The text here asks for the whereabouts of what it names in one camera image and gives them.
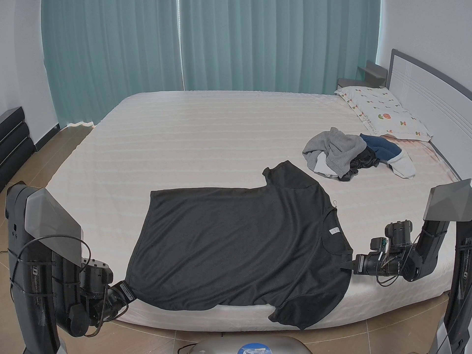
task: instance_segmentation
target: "pillowcase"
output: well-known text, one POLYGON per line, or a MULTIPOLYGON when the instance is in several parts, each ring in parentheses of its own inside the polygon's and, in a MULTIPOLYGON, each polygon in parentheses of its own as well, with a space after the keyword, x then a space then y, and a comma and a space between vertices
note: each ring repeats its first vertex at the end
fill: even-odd
POLYGON ((413 117, 387 88, 346 86, 335 91, 356 112, 375 136, 428 142, 432 135, 413 117))

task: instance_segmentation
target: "black clothing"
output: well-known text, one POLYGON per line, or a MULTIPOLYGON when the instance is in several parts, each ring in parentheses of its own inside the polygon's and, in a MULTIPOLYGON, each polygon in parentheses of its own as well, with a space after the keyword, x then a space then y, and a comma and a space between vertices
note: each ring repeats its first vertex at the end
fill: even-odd
POLYGON ((359 169, 376 167, 379 162, 380 160, 377 159, 375 152, 367 146, 365 150, 351 160, 350 170, 344 176, 338 177, 339 181, 350 181, 353 175, 359 173, 359 169))
POLYGON ((270 304, 300 329, 343 298, 352 259, 328 194, 289 161, 267 186, 153 191, 126 281, 165 310, 270 304))

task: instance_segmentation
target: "black furniture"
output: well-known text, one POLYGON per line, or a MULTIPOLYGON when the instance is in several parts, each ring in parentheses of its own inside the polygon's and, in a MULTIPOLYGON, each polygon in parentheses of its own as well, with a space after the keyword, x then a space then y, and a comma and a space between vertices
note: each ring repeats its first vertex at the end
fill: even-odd
POLYGON ((23 108, 7 110, 0 116, 0 190, 34 151, 23 108))
POLYGON ((357 67, 357 69, 364 74, 364 80, 338 79, 338 89, 345 86, 368 86, 371 88, 385 86, 388 74, 385 68, 368 60, 365 67, 357 67))

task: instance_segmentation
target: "mattress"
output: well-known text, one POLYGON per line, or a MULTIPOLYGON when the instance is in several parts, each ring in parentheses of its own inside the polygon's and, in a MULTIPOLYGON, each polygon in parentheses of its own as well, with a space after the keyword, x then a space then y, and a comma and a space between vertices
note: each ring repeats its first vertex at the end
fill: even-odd
MULTIPOLYGON (((421 231, 431 187, 455 178, 428 143, 396 141, 416 166, 413 179, 384 164, 361 169, 350 182, 312 173, 302 156, 306 142, 337 127, 367 133, 338 96, 257 91, 165 91, 124 99, 82 141, 47 186, 82 226, 94 258, 106 262, 115 281, 127 264, 149 207, 151 190, 180 187, 259 187, 262 171, 290 160, 320 182, 338 208, 354 254, 368 253, 370 239, 392 221, 421 231)), ((348 324, 440 295, 450 287, 455 224, 431 275, 380 287, 374 277, 353 276, 344 299, 311 328, 348 324)), ((270 305, 216 306, 167 311, 135 301, 122 320, 179 330, 291 329, 268 320, 270 305)))

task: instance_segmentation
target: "curtain fold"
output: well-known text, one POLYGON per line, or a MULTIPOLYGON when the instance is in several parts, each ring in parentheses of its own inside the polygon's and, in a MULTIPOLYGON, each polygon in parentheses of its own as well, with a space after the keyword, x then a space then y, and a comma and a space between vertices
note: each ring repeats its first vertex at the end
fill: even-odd
POLYGON ((179 0, 188 90, 333 93, 375 61, 380 0, 179 0))
POLYGON ((177 0, 42 0, 44 64, 61 127, 122 99, 182 90, 177 0))

